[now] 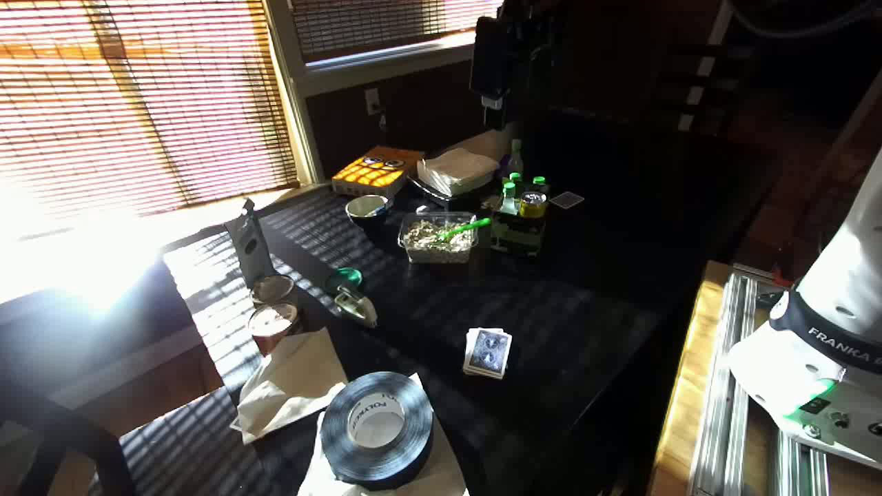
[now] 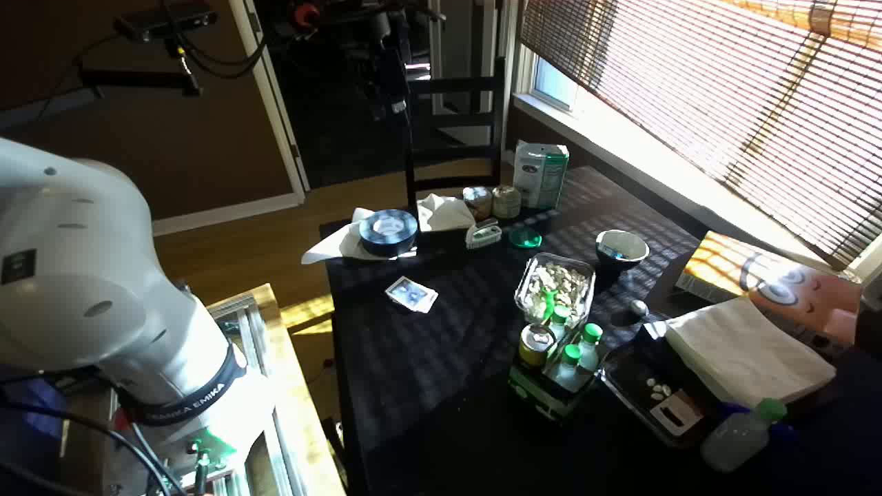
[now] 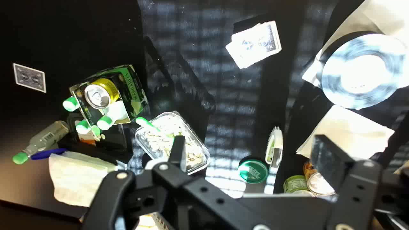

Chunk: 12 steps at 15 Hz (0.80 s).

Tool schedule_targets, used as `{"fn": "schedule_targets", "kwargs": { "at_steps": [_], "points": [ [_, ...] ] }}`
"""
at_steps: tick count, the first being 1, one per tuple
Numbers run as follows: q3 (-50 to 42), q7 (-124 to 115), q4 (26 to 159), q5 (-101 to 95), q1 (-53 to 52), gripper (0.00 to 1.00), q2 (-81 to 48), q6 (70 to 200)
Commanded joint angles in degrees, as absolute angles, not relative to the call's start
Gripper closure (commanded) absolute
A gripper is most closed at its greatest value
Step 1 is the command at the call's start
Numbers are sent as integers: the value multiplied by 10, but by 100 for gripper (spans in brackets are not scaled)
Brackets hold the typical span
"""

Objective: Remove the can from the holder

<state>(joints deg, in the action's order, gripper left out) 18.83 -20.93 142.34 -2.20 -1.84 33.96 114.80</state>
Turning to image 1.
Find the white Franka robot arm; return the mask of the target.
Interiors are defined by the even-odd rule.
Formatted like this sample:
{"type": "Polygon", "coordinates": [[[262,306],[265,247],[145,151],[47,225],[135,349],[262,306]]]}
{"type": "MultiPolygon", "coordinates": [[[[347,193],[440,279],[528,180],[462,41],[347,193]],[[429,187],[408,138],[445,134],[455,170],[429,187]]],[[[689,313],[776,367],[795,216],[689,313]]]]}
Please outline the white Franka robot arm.
{"type": "Polygon", "coordinates": [[[841,229],[724,364],[783,433],[882,468],[882,151],[841,229]]]}

